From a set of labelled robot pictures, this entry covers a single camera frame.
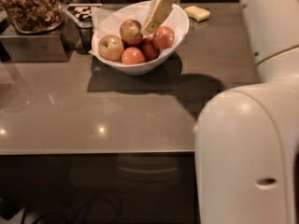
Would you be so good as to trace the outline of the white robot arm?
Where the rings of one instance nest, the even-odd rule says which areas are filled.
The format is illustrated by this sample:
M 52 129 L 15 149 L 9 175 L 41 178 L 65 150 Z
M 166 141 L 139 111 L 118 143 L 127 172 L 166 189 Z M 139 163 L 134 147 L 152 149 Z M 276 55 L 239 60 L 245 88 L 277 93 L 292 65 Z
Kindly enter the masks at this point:
M 201 111 L 200 224 L 298 224 L 299 0 L 239 2 L 260 81 Z

